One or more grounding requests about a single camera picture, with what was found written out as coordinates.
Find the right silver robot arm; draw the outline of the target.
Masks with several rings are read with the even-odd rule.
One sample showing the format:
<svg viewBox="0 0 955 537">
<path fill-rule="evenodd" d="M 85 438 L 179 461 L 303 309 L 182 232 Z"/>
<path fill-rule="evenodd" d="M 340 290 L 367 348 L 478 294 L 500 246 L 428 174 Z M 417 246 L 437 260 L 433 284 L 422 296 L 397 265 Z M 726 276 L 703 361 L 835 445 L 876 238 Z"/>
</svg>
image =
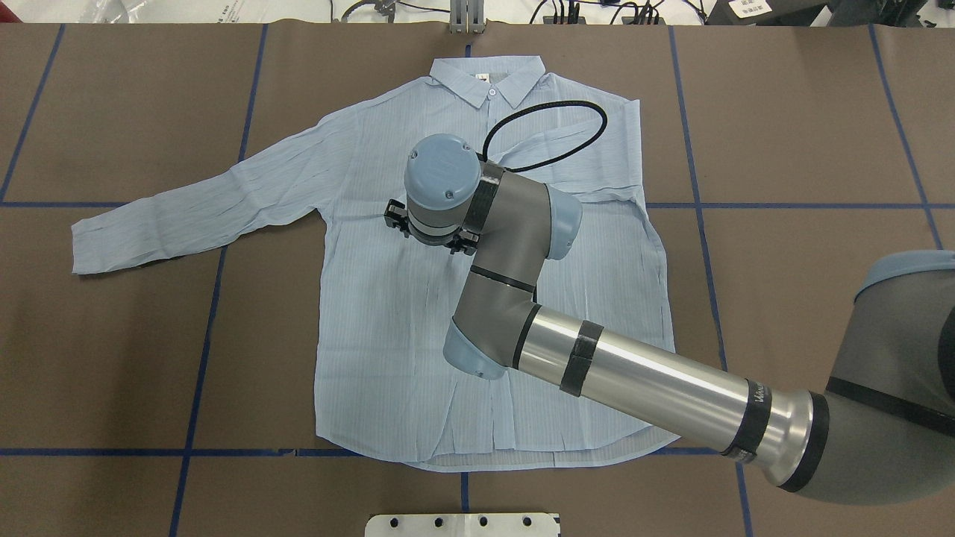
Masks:
<svg viewBox="0 0 955 537">
<path fill-rule="evenodd" d="M 484 380 L 522 371 L 563 393 L 762 469 L 819 502 L 903 503 L 953 483 L 953 252 L 877 260 L 822 393 L 778 391 L 535 302 L 582 223 L 570 194 L 437 134 L 410 150 L 389 227 L 473 256 L 443 347 Z"/>
</svg>

